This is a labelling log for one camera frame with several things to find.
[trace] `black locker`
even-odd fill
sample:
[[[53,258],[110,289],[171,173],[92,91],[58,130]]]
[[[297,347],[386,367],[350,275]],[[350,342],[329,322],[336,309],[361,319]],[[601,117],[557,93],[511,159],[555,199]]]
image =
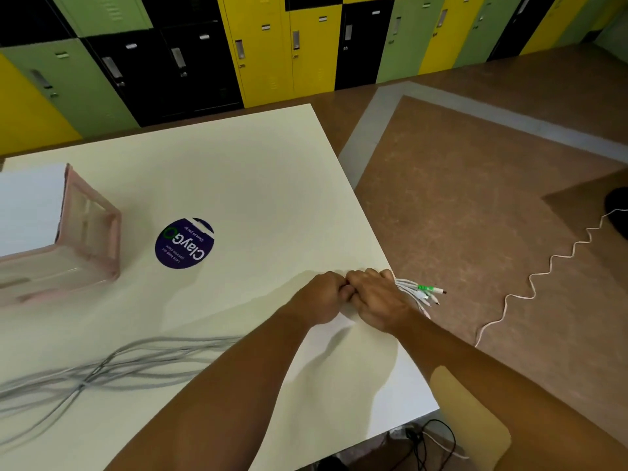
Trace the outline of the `black locker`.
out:
[[[521,0],[487,61],[518,56],[554,0]]]
[[[74,38],[52,0],[3,0],[0,7],[0,46],[45,43]]]
[[[222,23],[171,27],[161,32],[178,69],[187,117],[244,107]]]
[[[374,84],[394,0],[342,6],[336,90]]]
[[[342,0],[285,0],[286,11],[318,8],[321,6],[342,5]]]
[[[83,40],[140,126],[184,117],[176,64],[156,29]]]
[[[218,0],[142,0],[155,27],[220,20]]]

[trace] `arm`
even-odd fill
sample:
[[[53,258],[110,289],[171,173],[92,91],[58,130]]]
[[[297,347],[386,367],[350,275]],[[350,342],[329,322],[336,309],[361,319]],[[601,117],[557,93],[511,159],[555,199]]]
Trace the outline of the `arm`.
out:
[[[106,471],[247,470],[302,340],[353,292],[339,274],[316,276],[183,388]]]
[[[357,290],[351,301],[362,319],[399,340],[445,416],[462,412],[452,402],[455,393],[442,390],[442,380],[436,385],[440,389],[435,389],[435,376],[440,377],[444,368],[505,426],[511,443],[497,457],[494,469],[626,469],[628,450],[621,443],[531,380],[420,314],[397,289],[389,270],[381,274],[374,269],[351,271],[347,279]],[[469,402],[460,399],[460,403],[467,406]],[[453,431],[457,436],[473,435],[472,443],[462,445],[479,465],[475,456],[485,451],[480,448],[491,445],[491,437],[485,428],[474,429],[479,425],[473,420],[463,421],[458,430],[453,426]],[[456,420],[450,424],[457,425]],[[484,441],[477,439],[481,435]]]

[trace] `gray floor border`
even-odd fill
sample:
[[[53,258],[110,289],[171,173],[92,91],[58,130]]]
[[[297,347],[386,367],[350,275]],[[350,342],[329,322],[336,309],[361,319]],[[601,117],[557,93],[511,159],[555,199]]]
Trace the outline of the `gray floor border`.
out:
[[[360,181],[366,165],[371,160],[377,144],[397,109],[397,104],[404,95],[628,164],[628,146],[624,144],[501,109],[468,97],[406,81],[377,89],[338,156],[340,165],[353,189]]]

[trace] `white table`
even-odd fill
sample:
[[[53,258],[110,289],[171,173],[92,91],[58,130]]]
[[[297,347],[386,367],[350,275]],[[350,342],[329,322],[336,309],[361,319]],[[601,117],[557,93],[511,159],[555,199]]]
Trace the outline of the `white table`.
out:
[[[0,380],[155,335],[247,333],[315,272],[388,267],[310,105],[10,158],[4,169],[52,162],[122,210],[122,275],[0,311]],[[185,217],[208,221],[216,243],[198,266],[166,268],[155,239]],[[397,341],[343,312],[307,335],[251,469],[291,471],[437,409]],[[181,387],[85,391],[54,427],[0,455],[0,469],[100,471]],[[0,420],[0,436],[44,412]]]

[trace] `round purple sticker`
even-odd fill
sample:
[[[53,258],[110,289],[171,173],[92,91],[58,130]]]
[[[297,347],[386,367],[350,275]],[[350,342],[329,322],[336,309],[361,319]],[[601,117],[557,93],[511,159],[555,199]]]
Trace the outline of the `round purple sticker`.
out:
[[[182,218],[163,229],[155,242],[155,256],[164,266],[184,269],[203,261],[214,246],[214,230],[200,218],[194,221],[205,227]]]

